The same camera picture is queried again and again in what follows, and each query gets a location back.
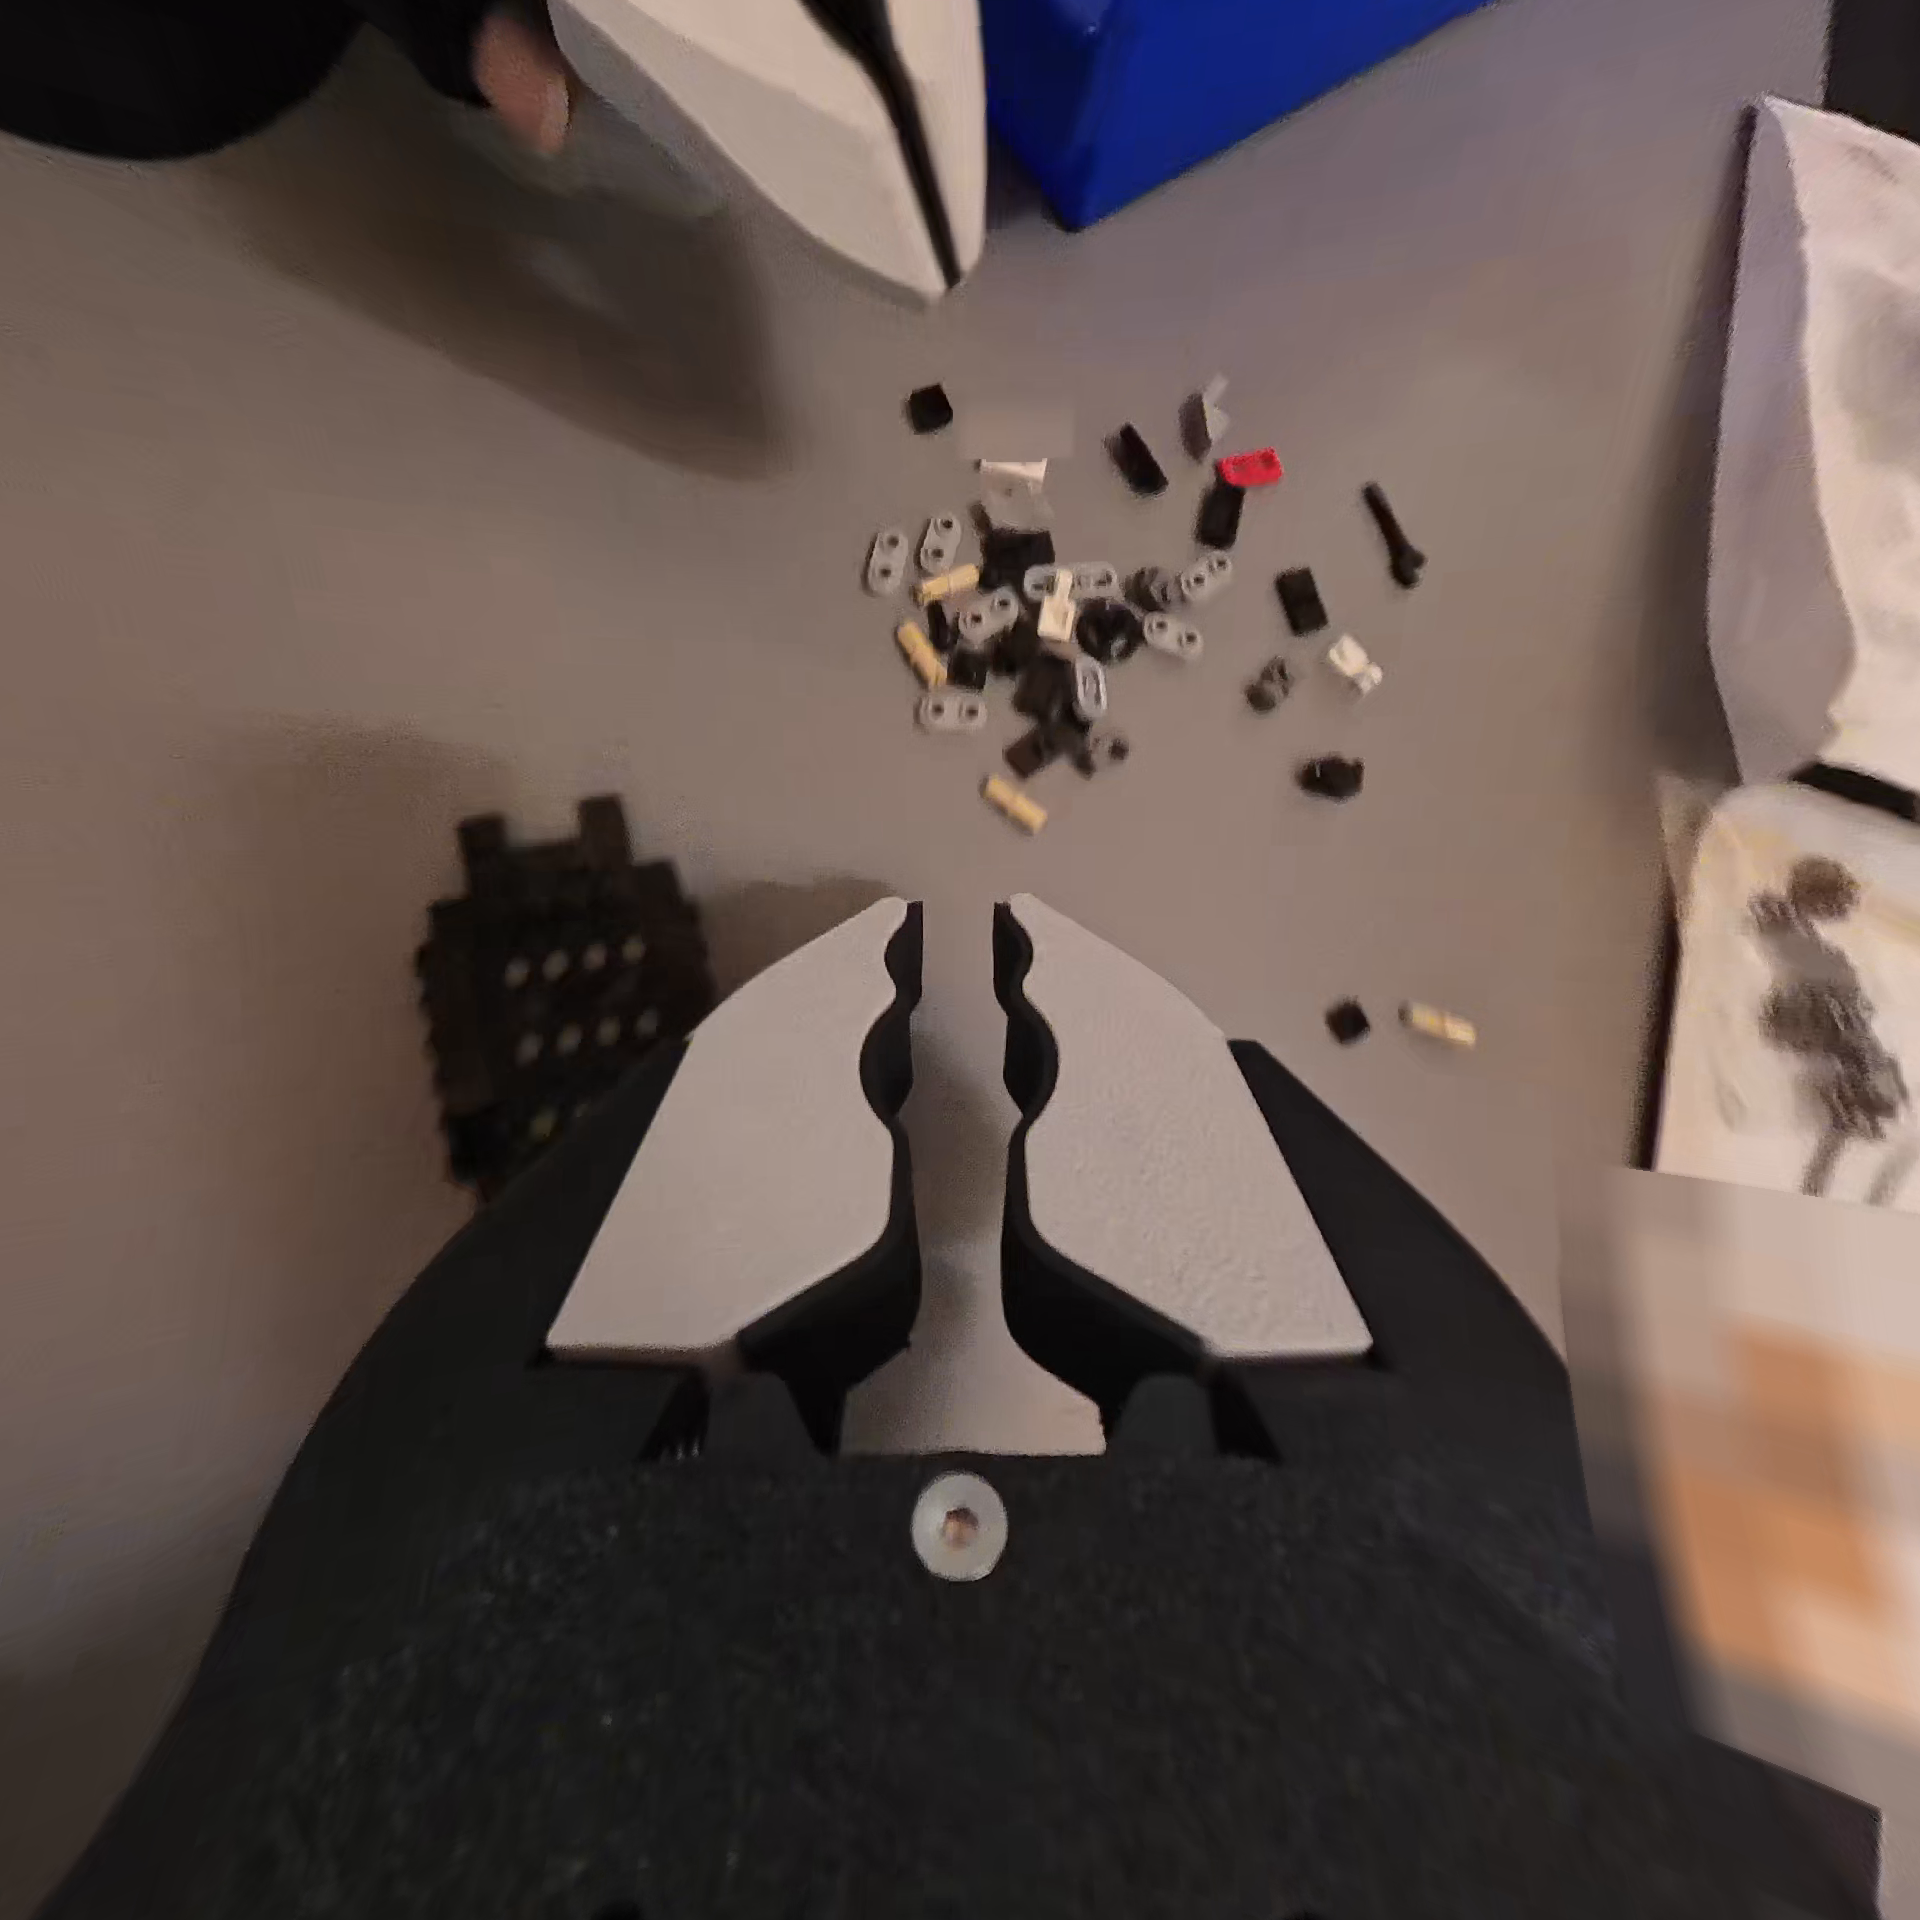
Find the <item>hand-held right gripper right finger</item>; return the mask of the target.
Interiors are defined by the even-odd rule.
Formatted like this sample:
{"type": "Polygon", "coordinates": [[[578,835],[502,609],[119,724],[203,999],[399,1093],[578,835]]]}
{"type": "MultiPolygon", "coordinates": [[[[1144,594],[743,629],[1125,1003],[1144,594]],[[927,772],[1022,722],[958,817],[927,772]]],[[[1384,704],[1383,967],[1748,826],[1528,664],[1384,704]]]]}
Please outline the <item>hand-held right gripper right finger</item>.
{"type": "Polygon", "coordinates": [[[1374,1336],[1226,1032],[1034,895],[995,906],[1008,1147],[999,1298],[1094,1408],[1141,1383],[1342,1368],[1374,1336]]]}

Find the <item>black brick chassis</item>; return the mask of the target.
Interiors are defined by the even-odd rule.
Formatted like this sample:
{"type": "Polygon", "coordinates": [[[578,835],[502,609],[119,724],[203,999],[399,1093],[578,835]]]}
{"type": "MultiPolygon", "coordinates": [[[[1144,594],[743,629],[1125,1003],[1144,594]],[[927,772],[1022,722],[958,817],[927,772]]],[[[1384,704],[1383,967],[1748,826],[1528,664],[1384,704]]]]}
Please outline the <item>black brick chassis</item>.
{"type": "Polygon", "coordinates": [[[580,800],[550,840],[478,813],[456,847],[463,890],[427,907],[415,993],[448,1176],[490,1203],[717,993],[700,909],[636,855],[621,797],[580,800]]]}

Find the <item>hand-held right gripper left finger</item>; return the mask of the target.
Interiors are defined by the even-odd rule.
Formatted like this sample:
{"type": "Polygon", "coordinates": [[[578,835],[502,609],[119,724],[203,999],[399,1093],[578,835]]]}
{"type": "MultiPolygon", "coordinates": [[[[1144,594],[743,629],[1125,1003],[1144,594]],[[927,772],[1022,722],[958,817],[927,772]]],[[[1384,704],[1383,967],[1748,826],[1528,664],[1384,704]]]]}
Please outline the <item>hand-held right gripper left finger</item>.
{"type": "Polygon", "coordinates": [[[570,1363],[772,1376],[836,1451],[850,1394],[920,1313],[903,1108],[920,906],[879,899],[680,1045],[546,1332],[570,1363]]]}

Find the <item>person's left hand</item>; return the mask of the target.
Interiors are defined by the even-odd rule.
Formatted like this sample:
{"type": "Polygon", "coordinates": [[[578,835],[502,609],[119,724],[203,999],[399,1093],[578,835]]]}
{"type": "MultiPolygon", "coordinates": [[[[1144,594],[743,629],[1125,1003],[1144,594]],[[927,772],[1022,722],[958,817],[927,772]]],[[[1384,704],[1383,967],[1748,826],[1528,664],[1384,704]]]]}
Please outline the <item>person's left hand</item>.
{"type": "Polygon", "coordinates": [[[493,7],[470,36],[470,82],[530,154],[555,157],[570,135],[571,73],[550,25],[523,7],[493,7]]]}

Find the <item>pile of small bricks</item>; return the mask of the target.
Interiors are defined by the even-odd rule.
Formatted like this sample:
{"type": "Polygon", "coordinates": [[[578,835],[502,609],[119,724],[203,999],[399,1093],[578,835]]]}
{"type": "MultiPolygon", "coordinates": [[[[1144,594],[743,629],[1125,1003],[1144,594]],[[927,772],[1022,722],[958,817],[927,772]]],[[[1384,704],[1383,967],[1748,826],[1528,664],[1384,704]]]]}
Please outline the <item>pile of small bricks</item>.
{"type": "MultiPolygon", "coordinates": [[[[1118,727],[1112,676],[1136,658],[1197,666],[1208,647],[1197,616],[1237,585],[1237,549],[1252,497],[1272,492],[1285,461],[1271,443],[1234,447],[1213,372],[1181,405],[1181,447],[1203,474],[1191,517],[1191,555],[1118,567],[1061,554],[1044,492],[1053,457],[976,461],[976,497],[963,512],[932,512],[917,531],[883,525],[860,564],[864,594],[893,609],[893,647],[915,684],[915,727],[926,737],[976,737],[997,713],[1022,722],[999,769],[981,778],[983,805],[1022,837],[1037,837],[1050,810],[1037,779],[1071,769],[1096,779],[1131,759],[1118,727]]],[[[1240,698],[1276,713],[1320,669],[1360,703],[1384,682],[1381,656],[1333,623],[1310,567],[1285,567],[1271,592],[1292,651],[1261,658],[1240,698]]]]}

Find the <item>printed white paper bag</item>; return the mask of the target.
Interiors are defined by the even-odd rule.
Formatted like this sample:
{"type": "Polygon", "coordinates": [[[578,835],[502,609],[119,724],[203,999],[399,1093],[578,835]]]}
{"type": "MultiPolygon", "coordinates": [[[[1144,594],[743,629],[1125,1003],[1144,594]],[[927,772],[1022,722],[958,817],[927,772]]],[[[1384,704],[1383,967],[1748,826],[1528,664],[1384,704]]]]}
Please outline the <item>printed white paper bag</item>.
{"type": "Polygon", "coordinates": [[[1752,111],[1708,627],[1741,779],[1917,785],[1917,148],[1752,111]]]}

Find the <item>blue plastic bin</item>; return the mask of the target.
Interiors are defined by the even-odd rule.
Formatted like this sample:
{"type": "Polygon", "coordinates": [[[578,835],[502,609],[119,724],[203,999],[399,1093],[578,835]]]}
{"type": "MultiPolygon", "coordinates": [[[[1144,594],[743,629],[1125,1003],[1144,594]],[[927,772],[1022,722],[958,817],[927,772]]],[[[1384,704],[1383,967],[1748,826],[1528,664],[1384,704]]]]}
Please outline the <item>blue plastic bin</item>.
{"type": "Polygon", "coordinates": [[[1083,232],[1478,3],[983,3],[990,123],[1083,232]]]}

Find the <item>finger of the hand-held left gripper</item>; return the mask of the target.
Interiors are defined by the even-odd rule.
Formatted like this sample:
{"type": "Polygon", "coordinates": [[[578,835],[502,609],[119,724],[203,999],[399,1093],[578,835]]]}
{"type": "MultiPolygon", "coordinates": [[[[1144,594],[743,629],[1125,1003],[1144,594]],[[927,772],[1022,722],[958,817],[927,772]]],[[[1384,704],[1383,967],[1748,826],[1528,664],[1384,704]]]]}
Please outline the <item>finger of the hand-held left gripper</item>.
{"type": "Polygon", "coordinates": [[[892,59],[879,85],[883,155],[895,217],[892,274],[954,291],[987,233],[987,90],[974,3],[883,4],[892,59]]]}
{"type": "Polygon", "coordinates": [[[564,3],[546,17],[595,101],[674,160],[749,188],[871,282],[895,255],[879,85],[886,3],[564,3]]]}

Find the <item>black cloth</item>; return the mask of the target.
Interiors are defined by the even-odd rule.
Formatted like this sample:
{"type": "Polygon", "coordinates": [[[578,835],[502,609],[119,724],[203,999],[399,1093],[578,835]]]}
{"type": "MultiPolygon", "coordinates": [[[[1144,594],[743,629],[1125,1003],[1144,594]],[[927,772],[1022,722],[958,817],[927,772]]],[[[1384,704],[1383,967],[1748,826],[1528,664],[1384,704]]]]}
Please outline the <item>black cloth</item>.
{"type": "Polygon", "coordinates": [[[214,154],[300,108],[362,31],[480,106],[487,3],[4,3],[3,130],[111,160],[214,154]]]}

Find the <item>clear bag of black parts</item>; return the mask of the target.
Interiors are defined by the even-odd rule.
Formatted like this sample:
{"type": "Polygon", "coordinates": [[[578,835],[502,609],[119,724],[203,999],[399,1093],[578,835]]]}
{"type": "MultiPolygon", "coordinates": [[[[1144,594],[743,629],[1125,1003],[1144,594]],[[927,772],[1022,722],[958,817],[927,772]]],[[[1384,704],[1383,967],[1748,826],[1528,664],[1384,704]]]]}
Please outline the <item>clear bag of black parts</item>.
{"type": "Polygon", "coordinates": [[[1650,1165],[1917,1212],[1915,826],[1805,785],[1704,807],[1650,1165]]]}

